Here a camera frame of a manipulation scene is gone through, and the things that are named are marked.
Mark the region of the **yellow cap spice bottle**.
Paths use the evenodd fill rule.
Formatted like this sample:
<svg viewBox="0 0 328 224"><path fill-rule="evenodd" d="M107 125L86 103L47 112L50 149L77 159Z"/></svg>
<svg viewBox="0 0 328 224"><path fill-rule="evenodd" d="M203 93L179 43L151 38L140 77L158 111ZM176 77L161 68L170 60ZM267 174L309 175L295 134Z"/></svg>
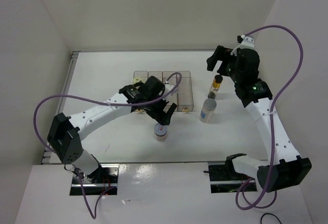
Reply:
<svg viewBox="0 0 328 224"><path fill-rule="evenodd" d="M141 77L135 77L135 78L133 78L133 84L143 83L143 82L144 82L144 80Z"/></svg>

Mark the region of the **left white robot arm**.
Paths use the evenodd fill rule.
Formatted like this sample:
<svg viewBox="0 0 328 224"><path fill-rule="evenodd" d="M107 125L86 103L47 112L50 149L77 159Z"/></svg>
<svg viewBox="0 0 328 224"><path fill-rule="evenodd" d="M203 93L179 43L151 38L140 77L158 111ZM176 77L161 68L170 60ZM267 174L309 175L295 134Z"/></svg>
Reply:
<svg viewBox="0 0 328 224"><path fill-rule="evenodd" d="M144 110L162 126L168 126L177 107L165 107L177 86L150 76L146 82L122 87L104 103L86 111L66 116L57 114L51 124L47 141L60 161L71 164L84 174L89 182L98 182L107 174L100 162L82 146L82 141L92 132L116 118Z"/></svg>

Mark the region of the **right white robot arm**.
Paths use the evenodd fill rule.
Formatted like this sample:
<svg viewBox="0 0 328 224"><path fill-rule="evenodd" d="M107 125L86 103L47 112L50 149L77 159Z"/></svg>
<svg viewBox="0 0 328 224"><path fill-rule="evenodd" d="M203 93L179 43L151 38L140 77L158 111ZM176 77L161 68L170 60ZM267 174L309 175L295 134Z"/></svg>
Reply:
<svg viewBox="0 0 328 224"><path fill-rule="evenodd" d="M291 143L276 112L269 86L258 77L260 58L253 49L232 49L217 46L207 59L207 70L213 71L221 62L218 74L230 77L235 93L249 112L260 133L267 160L258 160L244 153L225 160L224 173L229 179L241 174L252 177L267 193L296 186L310 171L309 158L301 157Z"/></svg>

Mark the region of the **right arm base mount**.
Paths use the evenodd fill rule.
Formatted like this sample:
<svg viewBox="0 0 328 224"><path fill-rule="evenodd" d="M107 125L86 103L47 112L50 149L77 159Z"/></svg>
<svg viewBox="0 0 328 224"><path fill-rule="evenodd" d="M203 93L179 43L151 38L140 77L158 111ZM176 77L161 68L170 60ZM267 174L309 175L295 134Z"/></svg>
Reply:
<svg viewBox="0 0 328 224"><path fill-rule="evenodd" d="M211 193L236 193L242 183L244 183L248 176L237 174L231 176L227 172L227 168L223 161L209 162L208 169L204 170L210 180Z"/></svg>

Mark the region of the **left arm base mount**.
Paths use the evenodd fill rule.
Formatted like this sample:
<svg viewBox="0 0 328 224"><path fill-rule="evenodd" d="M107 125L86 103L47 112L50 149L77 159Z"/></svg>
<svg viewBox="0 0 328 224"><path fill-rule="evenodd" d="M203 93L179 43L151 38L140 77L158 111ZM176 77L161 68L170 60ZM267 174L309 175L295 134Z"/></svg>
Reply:
<svg viewBox="0 0 328 224"><path fill-rule="evenodd" d="M89 178L86 173L79 170L81 181L84 186L85 195L99 196L105 195L116 195L117 194L117 183L119 164L101 164L102 172L100 178L92 179ZM70 188L71 196L82 196L82 189L78 178L78 173L72 165L64 165L64 170L73 173L72 182Z"/></svg>

